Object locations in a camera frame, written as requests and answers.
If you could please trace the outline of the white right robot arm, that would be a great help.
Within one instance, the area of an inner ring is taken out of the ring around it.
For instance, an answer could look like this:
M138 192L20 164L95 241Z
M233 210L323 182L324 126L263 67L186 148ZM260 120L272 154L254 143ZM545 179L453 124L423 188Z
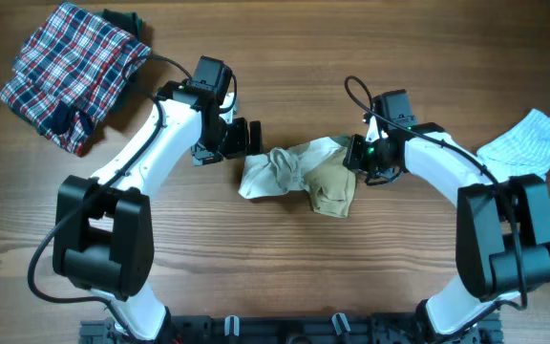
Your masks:
M391 129L374 140L354 135L343 165L374 184L413 174L455 206L457 274L417 305L416 341L478 333L501 307L521 311L529 292L550 283L550 197L538 175L488 167L435 123Z

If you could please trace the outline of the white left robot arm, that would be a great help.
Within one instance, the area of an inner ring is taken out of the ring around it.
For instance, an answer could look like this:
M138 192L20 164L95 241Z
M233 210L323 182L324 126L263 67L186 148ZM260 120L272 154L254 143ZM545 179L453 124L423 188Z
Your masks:
M80 324L81 343L178 343L171 313L147 278L155 247L151 198L185 151L197 165L262 152L262 126L218 104L163 99L116 158L59 187L53 269L110 315Z

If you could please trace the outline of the white and tan t-shirt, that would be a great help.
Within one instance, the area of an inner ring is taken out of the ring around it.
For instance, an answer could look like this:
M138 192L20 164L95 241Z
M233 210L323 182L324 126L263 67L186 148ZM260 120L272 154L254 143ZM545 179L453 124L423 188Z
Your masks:
M296 146L248 156L238 193L245 199L305 191L314 212L346 218L356 177L343 165L350 138L323 137Z

